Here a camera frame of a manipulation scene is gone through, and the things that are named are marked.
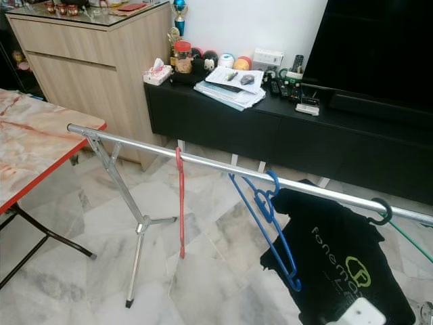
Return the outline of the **red plastic hanger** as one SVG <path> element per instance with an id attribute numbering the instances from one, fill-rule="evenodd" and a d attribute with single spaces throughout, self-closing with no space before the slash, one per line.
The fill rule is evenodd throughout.
<path id="1" fill-rule="evenodd" d="M 182 148 L 178 145 L 175 148 L 175 161 L 177 168 L 177 179 L 179 180 L 179 258 L 185 258 L 185 167 L 183 166 Z"/>

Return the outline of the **blue plastic hanger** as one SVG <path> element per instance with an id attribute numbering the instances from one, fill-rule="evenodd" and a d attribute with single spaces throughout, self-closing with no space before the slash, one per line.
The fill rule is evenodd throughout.
<path id="1" fill-rule="evenodd" d="M 276 220 L 275 207 L 273 207 L 273 203 L 271 201 L 272 197 L 278 195 L 279 189 L 281 189 L 281 184 L 279 183 L 279 178 L 274 171 L 267 171 L 267 174 L 271 177 L 273 182 L 272 191 L 263 191 L 262 189 L 258 189 L 247 177 L 241 176 L 241 178 L 247 183 L 248 188 L 250 188 L 253 192 L 253 201 L 258 212 L 254 210 L 253 204 L 250 204 L 250 201 L 248 201 L 247 197 L 244 195 L 244 191 L 242 191 L 238 185 L 238 182 L 235 179 L 236 175 L 229 174 L 229 179 L 232 181 L 233 186 L 235 186 L 236 192 L 241 196 L 242 201 L 244 201 L 246 208 L 250 212 L 251 217 L 253 217 L 254 222 L 256 222 L 260 232 L 263 235 L 263 238 L 265 238 L 268 242 L 269 251 L 275 258 L 275 262 L 277 263 L 279 270 L 281 270 L 282 276 L 284 276 L 284 279 L 288 283 L 288 288 L 294 292 L 300 292 L 301 281 L 297 276 L 298 268 L 290 250 L 290 245 L 288 245 L 288 242 L 282 232 L 282 228 L 279 226 L 278 220 Z M 266 231 L 265 226 L 262 223 L 262 218 L 277 232 L 276 241 L 282 245 L 283 254 L 277 251 L 275 244 L 273 244 L 269 233 Z"/>

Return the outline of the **black plastic hanger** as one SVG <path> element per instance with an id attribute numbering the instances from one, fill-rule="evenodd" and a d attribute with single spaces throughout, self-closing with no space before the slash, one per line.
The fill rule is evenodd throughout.
<path id="1" fill-rule="evenodd" d="M 390 205 L 386 199 L 383 198 L 372 198 L 372 201 L 380 204 L 382 207 L 386 209 L 384 213 L 380 213 L 380 216 L 382 217 L 380 220 L 372 219 L 372 217 L 368 217 L 366 220 L 368 223 L 371 223 L 372 225 L 388 225 L 388 223 L 392 222 L 393 217 L 393 210 L 392 205 Z"/>

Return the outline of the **green plastic hanger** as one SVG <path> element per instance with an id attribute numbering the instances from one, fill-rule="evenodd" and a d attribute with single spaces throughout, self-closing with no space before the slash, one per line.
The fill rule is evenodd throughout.
<path id="1" fill-rule="evenodd" d="M 394 217 L 392 224 L 408 235 L 418 247 L 422 248 L 433 257 L 433 227 L 428 227 L 408 219 Z"/>

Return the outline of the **folding table marble top red edge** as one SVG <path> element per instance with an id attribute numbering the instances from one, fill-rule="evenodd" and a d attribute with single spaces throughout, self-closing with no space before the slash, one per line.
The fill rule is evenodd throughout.
<path id="1" fill-rule="evenodd" d="M 16 217 L 21 217 L 43 233 L 41 240 L 2 279 L 1 286 L 8 284 L 49 239 L 96 260 L 95 253 L 53 232 L 18 203 L 85 145 L 83 135 L 68 130 L 70 124 L 98 131 L 106 129 L 102 118 L 34 99 L 18 91 L 0 91 L 0 211 L 10 214 L 1 226 L 4 228 Z"/>

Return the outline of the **light wooden cabinet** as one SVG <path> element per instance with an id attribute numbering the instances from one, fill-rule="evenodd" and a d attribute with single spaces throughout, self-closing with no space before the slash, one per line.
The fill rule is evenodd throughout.
<path id="1" fill-rule="evenodd" d="M 165 144 L 151 128 L 143 74 L 169 59 L 168 0 L 152 0 L 124 18 L 93 8 L 63 16 L 44 4 L 10 10 L 6 18 L 49 102 L 102 118 L 109 133 Z"/>

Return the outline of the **silver metal clothes rack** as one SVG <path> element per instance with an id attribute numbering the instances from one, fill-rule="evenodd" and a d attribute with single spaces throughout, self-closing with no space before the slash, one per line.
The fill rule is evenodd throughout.
<path id="1" fill-rule="evenodd" d="M 108 175 L 112 178 L 112 181 L 115 183 L 118 192 L 120 192 L 121 197 L 124 199 L 128 209 L 132 213 L 133 219 L 135 219 L 137 222 L 137 226 L 135 228 L 137 241 L 135 254 L 133 257 L 132 271 L 130 272 L 131 279 L 128 282 L 127 296 L 126 300 L 124 300 L 124 303 L 126 303 L 126 308 L 130 309 L 130 307 L 132 307 L 134 304 L 135 285 L 138 279 L 138 269 L 141 263 L 143 235 L 145 235 L 146 230 L 151 225 L 164 225 L 164 223 L 176 223 L 176 225 L 179 225 L 177 223 L 179 214 L 177 214 L 176 217 L 170 217 L 170 219 L 152 219 L 151 217 L 144 215 L 140 211 L 140 208 L 135 202 L 132 194 L 129 192 L 126 183 L 120 176 L 120 173 L 118 173 L 116 161 L 118 156 L 120 156 L 120 152 L 124 146 L 136 149 L 140 152 L 149 152 L 150 154 L 173 158 L 175 158 L 175 150 L 170 151 L 165 148 L 160 148 L 160 146 L 138 142 L 138 140 L 123 138 L 111 133 L 98 131 L 93 128 L 77 126 L 75 124 L 68 125 L 68 130 L 72 133 L 80 133 L 85 137 L 85 140 L 87 140 L 87 143 L 89 143 L 90 148 L 100 159 L 103 167 L 106 170 L 106 173 L 108 173 Z M 250 201 L 250 204 L 253 204 L 253 208 L 256 210 L 256 212 L 258 212 L 258 210 L 253 201 L 253 192 L 250 187 L 248 187 L 247 183 L 241 178 L 241 176 L 247 177 L 258 189 L 262 189 L 263 191 L 272 191 L 273 189 L 272 179 L 267 173 L 260 173 L 260 171 L 250 171 L 247 169 L 242 169 L 241 167 L 237 167 L 236 165 L 228 165 L 223 162 L 208 160 L 207 158 L 202 158 L 191 154 L 182 153 L 182 156 L 183 164 L 185 164 L 185 162 L 189 162 L 196 165 L 203 165 L 203 167 L 208 167 L 210 169 L 223 171 L 228 175 L 235 174 L 235 179 L 237 180 L 238 185 L 242 191 L 244 191 L 244 195 L 247 197 L 248 201 Z M 375 211 L 377 214 L 384 213 L 384 211 L 386 211 L 384 207 L 372 201 L 371 199 L 353 197 L 348 194 L 330 191 L 324 187 L 315 187 L 312 185 L 307 185 L 306 183 L 300 183 L 299 181 L 282 179 L 281 177 L 279 177 L 279 183 L 281 184 L 281 189 L 292 189 L 297 192 L 306 193 L 337 203 L 349 204 L 352 205 L 352 207 L 359 207 L 365 210 Z M 417 211 L 411 211 L 399 207 L 392 207 L 392 210 L 393 216 L 402 217 L 402 219 L 409 219 L 433 228 L 433 216 L 417 213 Z M 283 254 L 282 245 L 276 241 L 277 232 L 271 225 L 268 225 L 263 218 L 262 223 L 265 226 L 266 231 L 269 233 L 273 244 L 275 244 L 277 251 Z"/>

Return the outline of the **pink tissue box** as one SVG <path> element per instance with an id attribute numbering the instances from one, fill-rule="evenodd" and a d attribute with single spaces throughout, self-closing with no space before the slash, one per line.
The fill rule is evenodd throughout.
<path id="1" fill-rule="evenodd" d="M 161 58 L 157 58 L 154 65 L 143 72 L 143 81 L 150 85 L 160 86 L 171 74 L 173 74 L 173 66 L 164 63 Z"/>

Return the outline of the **red lidded snack jar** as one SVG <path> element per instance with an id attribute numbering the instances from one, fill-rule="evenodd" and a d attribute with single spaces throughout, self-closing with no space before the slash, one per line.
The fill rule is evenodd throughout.
<path id="1" fill-rule="evenodd" d="M 192 73 L 192 46 L 189 41 L 176 41 L 174 43 L 175 71 L 181 74 Z"/>

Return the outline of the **stack of white papers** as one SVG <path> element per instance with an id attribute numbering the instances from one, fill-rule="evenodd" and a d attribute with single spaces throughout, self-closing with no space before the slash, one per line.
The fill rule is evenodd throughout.
<path id="1" fill-rule="evenodd" d="M 264 99 L 264 73 L 260 70 L 238 70 L 216 67 L 194 90 L 238 111 L 251 108 Z"/>

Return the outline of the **blue gold trophy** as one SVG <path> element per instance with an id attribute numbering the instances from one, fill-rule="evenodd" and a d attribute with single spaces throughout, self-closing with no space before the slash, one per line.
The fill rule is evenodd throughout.
<path id="1" fill-rule="evenodd" d="M 185 14 L 187 10 L 186 0 L 171 0 L 171 10 L 174 13 L 174 26 L 179 31 L 180 37 L 185 35 Z"/>

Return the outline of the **black low television console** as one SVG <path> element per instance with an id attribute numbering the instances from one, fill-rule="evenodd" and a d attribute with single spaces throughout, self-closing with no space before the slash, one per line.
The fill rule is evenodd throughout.
<path id="1" fill-rule="evenodd" d="M 275 97 L 239 111 L 171 83 L 143 90 L 157 134 L 433 205 L 433 129 L 311 116 Z"/>

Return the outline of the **white power socket box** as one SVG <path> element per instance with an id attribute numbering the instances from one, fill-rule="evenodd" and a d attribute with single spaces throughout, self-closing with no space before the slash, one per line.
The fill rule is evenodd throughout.
<path id="1" fill-rule="evenodd" d="M 284 52 L 257 47 L 252 56 L 251 69 L 268 71 L 269 69 L 278 70 L 284 59 Z"/>

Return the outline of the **small white flat device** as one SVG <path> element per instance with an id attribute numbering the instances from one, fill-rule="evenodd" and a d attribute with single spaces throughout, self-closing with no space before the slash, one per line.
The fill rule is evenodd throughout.
<path id="1" fill-rule="evenodd" d="M 321 109 L 315 104 L 297 103 L 295 105 L 295 111 L 303 112 L 303 114 L 309 114 L 312 116 L 319 116 L 321 114 Z"/>

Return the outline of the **black remote control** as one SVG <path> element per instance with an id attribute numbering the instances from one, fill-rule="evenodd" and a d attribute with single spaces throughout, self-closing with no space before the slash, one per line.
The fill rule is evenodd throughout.
<path id="1" fill-rule="evenodd" d="M 294 61 L 292 64 L 292 67 L 290 69 L 290 72 L 296 73 L 296 74 L 303 74 L 303 63 L 305 61 L 305 57 L 303 55 L 296 55 L 294 56 Z"/>

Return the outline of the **black T-shirt large green logo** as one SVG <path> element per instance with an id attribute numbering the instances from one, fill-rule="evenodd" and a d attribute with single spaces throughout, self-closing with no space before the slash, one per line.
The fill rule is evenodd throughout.
<path id="1" fill-rule="evenodd" d="M 290 218 L 282 233 L 298 269 L 300 290 L 290 295 L 303 325 L 336 321 L 360 297 L 386 317 L 386 325 L 414 325 L 377 226 L 336 201 L 287 188 L 271 202 Z"/>

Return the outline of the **black soundbar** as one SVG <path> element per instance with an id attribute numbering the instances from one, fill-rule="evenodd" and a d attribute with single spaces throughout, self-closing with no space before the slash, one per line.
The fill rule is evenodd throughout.
<path id="1" fill-rule="evenodd" d="M 433 106 L 424 108 L 394 100 L 336 91 L 331 96 L 329 108 L 406 126 L 433 129 Z"/>

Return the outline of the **black flat screen television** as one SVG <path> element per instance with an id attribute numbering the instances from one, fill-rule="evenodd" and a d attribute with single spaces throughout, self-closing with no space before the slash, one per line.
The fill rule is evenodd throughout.
<path id="1" fill-rule="evenodd" d="M 433 0 L 327 0 L 304 81 L 403 102 L 433 95 Z"/>

